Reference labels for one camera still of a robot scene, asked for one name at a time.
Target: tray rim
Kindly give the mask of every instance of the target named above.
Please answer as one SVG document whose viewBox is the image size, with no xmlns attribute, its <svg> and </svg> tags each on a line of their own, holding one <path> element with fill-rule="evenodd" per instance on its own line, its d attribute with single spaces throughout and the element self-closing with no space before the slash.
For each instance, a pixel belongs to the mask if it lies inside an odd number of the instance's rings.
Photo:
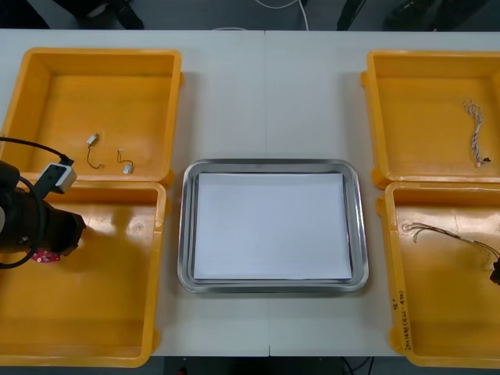
<svg viewBox="0 0 500 375">
<path fill-rule="evenodd" d="M 346 204 L 346 214 L 348 215 L 348 233 L 351 260 L 353 267 L 353 278 L 348 280 L 204 280 L 196 282 L 190 277 L 190 260 L 194 251 L 190 239 L 194 237 L 195 225 L 195 178 L 201 172 L 195 169 L 203 166 L 232 166 L 237 168 L 243 166 L 251 169 L 252 167 L 262 172 L 261 168 L 267 166 L 295 168 L 295 172 L 282 170 L 281 173 L 301 173 L 297 168 L 307 166 L 343 166 L 346 173 L 351 178 L 350 190 L 345 191 L 347 195 L 352 196 L 353 207 Z M 246 170 L 243 173 L 258 173 Z M 273 293 L 299 293 L 299 292 L 352 292 L 361 289 L 368 279 L 368 255 L 366 250 L 366 236 L 364 231 L 363 210 L 361 197 L 359 193 L 359 180 L 354 168 L 347 162 L 338 159 L 202 159 L 193 162 L 184 173 L 182 203 L 180 212 L 180 236 L 179 236 L 179 258 L 177 263 L 177 276 L 185 289 L 193 293 L 242 293 L 242 292 L 273 292 Z"/>
</svg>

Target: black connector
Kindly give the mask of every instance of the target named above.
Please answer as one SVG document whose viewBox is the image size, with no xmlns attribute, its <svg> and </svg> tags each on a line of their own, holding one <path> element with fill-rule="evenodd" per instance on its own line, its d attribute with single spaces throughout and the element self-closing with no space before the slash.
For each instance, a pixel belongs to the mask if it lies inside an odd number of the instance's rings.
<svg viewBox="0 0 500 375">
<path fill-rule="evenodd" d="M 500 285 L 500 260 L 493 263 L 493 272 L 491 273 L 490 280 L 495 284 Z"/>
</svg>

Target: handwritten label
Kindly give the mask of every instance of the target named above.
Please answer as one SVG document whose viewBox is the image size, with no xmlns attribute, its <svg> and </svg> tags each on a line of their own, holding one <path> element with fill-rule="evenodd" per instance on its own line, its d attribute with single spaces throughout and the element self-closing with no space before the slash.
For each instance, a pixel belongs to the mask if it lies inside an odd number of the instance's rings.
<svg viewBox="0 0 500 375">
<path fill-rule="evenodd" d="M 412 350 L 412 333 L 409 329 L 409 318 L 408 313 L 406 312 L 406 300 L 405 293 L 403 291 L 399 291 L 399 305 L 401 311 L 402 333 L 405 338 L 405 350 Z"/>
</svg>

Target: small electronic component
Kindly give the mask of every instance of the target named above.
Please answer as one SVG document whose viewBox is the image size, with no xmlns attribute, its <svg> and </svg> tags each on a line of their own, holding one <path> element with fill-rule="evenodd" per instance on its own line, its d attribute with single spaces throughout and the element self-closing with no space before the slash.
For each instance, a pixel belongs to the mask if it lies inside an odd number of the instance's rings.
<svg viewBox="0 0 500 375">
<path fill-rule="evenodd" d="M 123 150 L 118 150 L 116 161 L 118 163 L 128 163 L 125 168 L 123 168 L 123 174 L 132 174 L 132 172 L 134 172 L 134 162 L 132 160 L 123 160 L 122 152 Z"/>
<path fill-rule="evenodd" d="M 98 140 L 99 140 L 99 134 L 98 133 L 92 134 L 87 140 L 87 145 L 93 146 L 94 143 L 97 143 Z"/>
<path fill-rule="evenodd" d="M 92 148 L 92 146 L 94 146 L 97 143 L 98 140 L 99 140 L 99 133 L 92 134 L 87 139 L 87 145 L 88 145 L 87 164 L 89 166 L 91 166 L 92 168 L 94 168 L 95 170 L 98 170 L 99 168 L 101 168 L 102 166 L 104 166 L 104 164 L 102 164 L 101 162 L 97 166 L 94 166 L 94 165 L 92 165 L 92 163 L 90 161 L 90 158 L 91 158 L 91 148 Z"/>
</svg>

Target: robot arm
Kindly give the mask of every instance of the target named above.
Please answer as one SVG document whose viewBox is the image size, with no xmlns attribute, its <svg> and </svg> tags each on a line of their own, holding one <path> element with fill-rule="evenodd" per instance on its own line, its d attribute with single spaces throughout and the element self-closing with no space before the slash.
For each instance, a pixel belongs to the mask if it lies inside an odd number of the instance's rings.
<svg viewBox="0 0 500 375">
<path fill-rule="evenodd" d="M 0 263 L 0 270 L 21 266 L 38 249 L 69 255 L 77 248 L 85 229 L 83 218 L 44 201 L 50 191 L 65 193 L 77 179 L 72 164 L 73 160 L 61 157 L 59 163 L 49 164 L 33 185 L 20 176 L 15 166 L 0 161 L 0 253 L 28 252 L 18 262 Z M 29 191 L 18 188 L 19 182 L 27 185 Z"/>
</svg>

